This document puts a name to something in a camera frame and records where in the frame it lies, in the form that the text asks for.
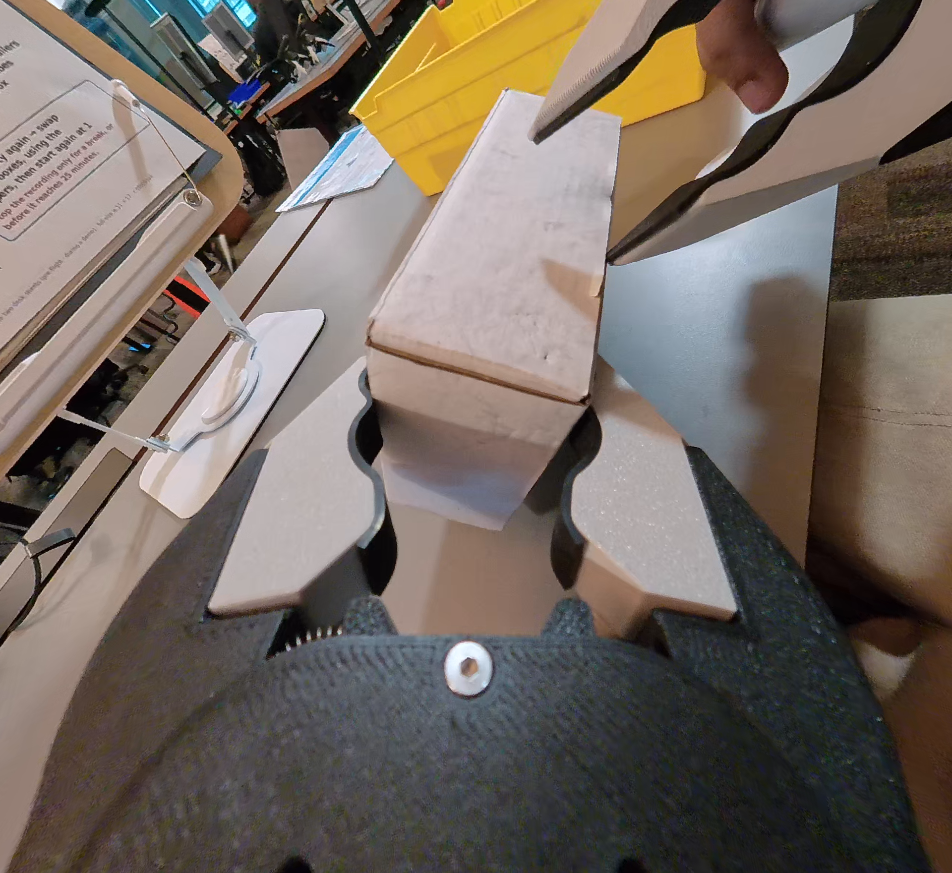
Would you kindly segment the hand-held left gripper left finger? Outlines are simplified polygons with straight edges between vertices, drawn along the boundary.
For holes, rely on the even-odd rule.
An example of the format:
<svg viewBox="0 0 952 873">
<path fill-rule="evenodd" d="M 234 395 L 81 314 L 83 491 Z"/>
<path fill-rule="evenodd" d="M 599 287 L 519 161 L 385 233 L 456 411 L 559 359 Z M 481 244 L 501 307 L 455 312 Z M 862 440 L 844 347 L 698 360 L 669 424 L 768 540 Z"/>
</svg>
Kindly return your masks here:
<svg viewBox="0 0 952 873">
<path fill-rule="evenodd" d="M 268 444 L 215 589 L 216 617 L 343 617 L 384 593 L 397 539 L 365 367 L 348 368 Z"/>
</svg>

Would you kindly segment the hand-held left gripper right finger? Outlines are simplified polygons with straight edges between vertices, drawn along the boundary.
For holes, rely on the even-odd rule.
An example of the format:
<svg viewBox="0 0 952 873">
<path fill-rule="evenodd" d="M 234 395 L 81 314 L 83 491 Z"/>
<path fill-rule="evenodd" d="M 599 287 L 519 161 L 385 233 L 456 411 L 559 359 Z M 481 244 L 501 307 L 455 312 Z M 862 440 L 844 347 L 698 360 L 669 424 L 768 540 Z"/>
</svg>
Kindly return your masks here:
<svg viewBox="0 0 952 873">
<path fill-rule="evenodd" d="M 682 436 L 601 358 L 567 446 L 550 557 L 597 634 L 636 637 L 657 610 L 733 620 L 736 596 Z"/>
</svg>

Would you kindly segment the yellow plastic bin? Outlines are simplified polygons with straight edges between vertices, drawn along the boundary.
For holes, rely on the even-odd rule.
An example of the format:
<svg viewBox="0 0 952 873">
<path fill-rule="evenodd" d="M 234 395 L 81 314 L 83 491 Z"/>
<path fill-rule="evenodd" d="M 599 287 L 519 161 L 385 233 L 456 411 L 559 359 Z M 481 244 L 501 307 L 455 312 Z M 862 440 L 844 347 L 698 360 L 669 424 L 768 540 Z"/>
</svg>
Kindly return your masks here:
<svg viewBox="0 0 952 873">
<path fill-rule="evenodd" d="M 502 92 L 545 96 L 601 0 L 430 6 L 351 114 L 424 195 L 446 188 Z"/>
</svg>

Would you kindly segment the white cardboard mailer box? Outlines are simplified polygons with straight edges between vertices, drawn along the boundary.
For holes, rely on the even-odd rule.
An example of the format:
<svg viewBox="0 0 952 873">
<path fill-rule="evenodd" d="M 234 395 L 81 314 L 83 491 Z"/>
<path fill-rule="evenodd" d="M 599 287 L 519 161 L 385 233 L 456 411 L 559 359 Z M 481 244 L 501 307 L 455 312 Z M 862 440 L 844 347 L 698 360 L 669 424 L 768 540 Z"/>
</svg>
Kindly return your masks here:
<svg viewBox="0 0 952 873">
<path fill-rule="evenodd" d="M 622 121 L 491 109 L 367 325 L 392 502 L 501 529 L 588 407 Z"/>
</svg>

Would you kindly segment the grey desk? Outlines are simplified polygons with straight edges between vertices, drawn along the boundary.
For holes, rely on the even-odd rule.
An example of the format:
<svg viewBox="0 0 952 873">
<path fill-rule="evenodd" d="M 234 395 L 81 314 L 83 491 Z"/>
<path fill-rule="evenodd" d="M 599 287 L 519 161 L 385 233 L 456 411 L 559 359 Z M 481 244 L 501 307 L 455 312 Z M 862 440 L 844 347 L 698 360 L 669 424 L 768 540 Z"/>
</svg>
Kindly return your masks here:
<svg viewBox="0 0 952 873">
<path fill-rule="evenodd" d="M 704 449 L 803 559 L 836 192 L 606 274 L 600 353 Z M 430 212 L 392 166 L 372 189 L 282 213 L 224 293 L 244 318 L 321 308 L 327 323 L 247 451 L 266 446 L 363 355 L 367 317 Z M 187 525 L 139 487 L 139 460 L 2 644 L 2 871 L 59 724 L 113 618 Z M 493 533 L 392 505 L 384 602 L 402 633 L 536 633 L 561 595 L 552 520 L 520 508 Z"/>
</svg>

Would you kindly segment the person's right hand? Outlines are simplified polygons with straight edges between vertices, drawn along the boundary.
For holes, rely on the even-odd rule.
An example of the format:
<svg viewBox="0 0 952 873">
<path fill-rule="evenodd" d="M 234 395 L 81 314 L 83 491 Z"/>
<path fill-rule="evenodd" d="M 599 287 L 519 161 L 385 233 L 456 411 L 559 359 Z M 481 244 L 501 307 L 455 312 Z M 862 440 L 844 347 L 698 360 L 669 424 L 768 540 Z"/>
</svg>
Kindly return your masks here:
<svg viewBox="0 0 952 873">
<path fill-rule="evenodd" d="M 757 0 L 720 0 L 696 26 L 701 66 L 724 83 L 752 114 L 772 109 L 788 71 L 756 20 Z"/>
</svg>

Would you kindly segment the white document stand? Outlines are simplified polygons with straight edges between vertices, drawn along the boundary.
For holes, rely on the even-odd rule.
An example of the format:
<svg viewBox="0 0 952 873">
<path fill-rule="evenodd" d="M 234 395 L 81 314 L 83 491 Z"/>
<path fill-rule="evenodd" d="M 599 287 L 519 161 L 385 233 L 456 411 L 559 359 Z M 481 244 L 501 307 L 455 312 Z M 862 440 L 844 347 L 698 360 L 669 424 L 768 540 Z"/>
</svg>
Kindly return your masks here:
<svg viewBox="0 0 952 873">
<path fill-rule="evenodd" d="M 232 142 L 196 109 L 46 0 L 6 0 L 100 70 L 127 94 L 206 146 L 209 153 L 170 190 L 148 220 L 122 236 L 98 269 L 29 334 L 2 348 L 2 475 L 53 420 L 124 438 L 149 452 L 142 488 L 174 514 L 194 514 L 221 484 L 322 332 L 320 309 L 244 321 L 196 258 L 238 204 L 243 168 Z M 231 339 L 197 396 L 154 436 L 127 434 L 67 410 L 181 271 L 208 296 Z"/>
</svg>

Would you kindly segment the laminated sheet with blue strip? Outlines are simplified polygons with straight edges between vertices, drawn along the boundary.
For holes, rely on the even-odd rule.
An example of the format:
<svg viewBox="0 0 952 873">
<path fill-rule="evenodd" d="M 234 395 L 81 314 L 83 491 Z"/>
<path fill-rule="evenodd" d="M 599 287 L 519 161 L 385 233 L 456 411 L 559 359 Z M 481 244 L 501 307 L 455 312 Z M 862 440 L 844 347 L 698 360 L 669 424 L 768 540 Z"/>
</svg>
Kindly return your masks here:
<svg viewBox="0 0 952 873">
<path fill-rule="evenodd" d="M 277 213 L 289 213 L 371 189 L 393 162 L 369 129 L 363 124 L 352 127 L 278 206 Z"/>
</svg>

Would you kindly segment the printed instruction sheet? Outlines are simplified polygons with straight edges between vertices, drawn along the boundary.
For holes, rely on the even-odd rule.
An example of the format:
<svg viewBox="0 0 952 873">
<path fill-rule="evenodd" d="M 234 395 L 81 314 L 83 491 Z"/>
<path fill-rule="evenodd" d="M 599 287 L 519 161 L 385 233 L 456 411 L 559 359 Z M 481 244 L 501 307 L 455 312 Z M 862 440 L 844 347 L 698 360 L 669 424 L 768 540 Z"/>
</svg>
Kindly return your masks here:
<svg viewBox="0 0 952 873">
<path fill-rule="evenodd" d="M 1 346 L 20 341 L 209 153 L 6 0 Z"/>
</svg>

